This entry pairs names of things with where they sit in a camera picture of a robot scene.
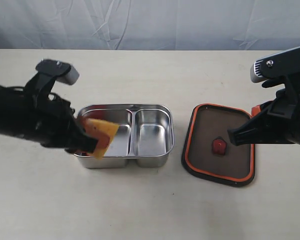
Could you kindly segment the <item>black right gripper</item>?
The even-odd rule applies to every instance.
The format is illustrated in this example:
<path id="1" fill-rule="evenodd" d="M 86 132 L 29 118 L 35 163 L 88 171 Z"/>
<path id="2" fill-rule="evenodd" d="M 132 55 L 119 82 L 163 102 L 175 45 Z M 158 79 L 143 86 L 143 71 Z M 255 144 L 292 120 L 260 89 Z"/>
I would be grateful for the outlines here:
<path id="1" fill-rule="evenodd" d="M 285 75 L 262 83 L 263 88 L 278 85 L 284 88 L 275 93 L 274 100 L 252 107 L 252 118 L 239 127 L 227 129 L 233 145 L 300 145 L 300 75 Z"/>

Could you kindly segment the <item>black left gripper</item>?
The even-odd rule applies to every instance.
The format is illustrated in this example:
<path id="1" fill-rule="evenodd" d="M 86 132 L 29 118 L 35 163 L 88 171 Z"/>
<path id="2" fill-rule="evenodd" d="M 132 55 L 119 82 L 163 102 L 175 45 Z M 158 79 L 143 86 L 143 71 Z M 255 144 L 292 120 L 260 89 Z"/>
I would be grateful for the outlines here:
<path id="1" fill-rule="evenodd" d="M 38 117 L 34 124 L 34 135 L 43 147 L 65 149 L 92 154 L 100 137 L 85 132 L 75 119 L 71 102 L 51 92 L 55 82 L 73 85 L 78 73 L 47 75 L 36 73 L 24 86 L 23 93 L 30 109 Z"/>

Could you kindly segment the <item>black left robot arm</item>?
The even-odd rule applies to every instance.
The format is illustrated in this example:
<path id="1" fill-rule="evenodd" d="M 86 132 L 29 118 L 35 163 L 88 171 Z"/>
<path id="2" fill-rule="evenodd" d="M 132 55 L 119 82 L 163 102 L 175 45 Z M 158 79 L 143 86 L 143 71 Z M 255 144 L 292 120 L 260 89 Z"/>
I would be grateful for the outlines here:
<path id="1" fill-rule="evenodd" d="M 0 135 L 68 153 L 93 153 L 93 137 L 75 120 L 68 100 L 52 92 L 56 77 L 36 73 L 25 86 L 0 85 Z"/>

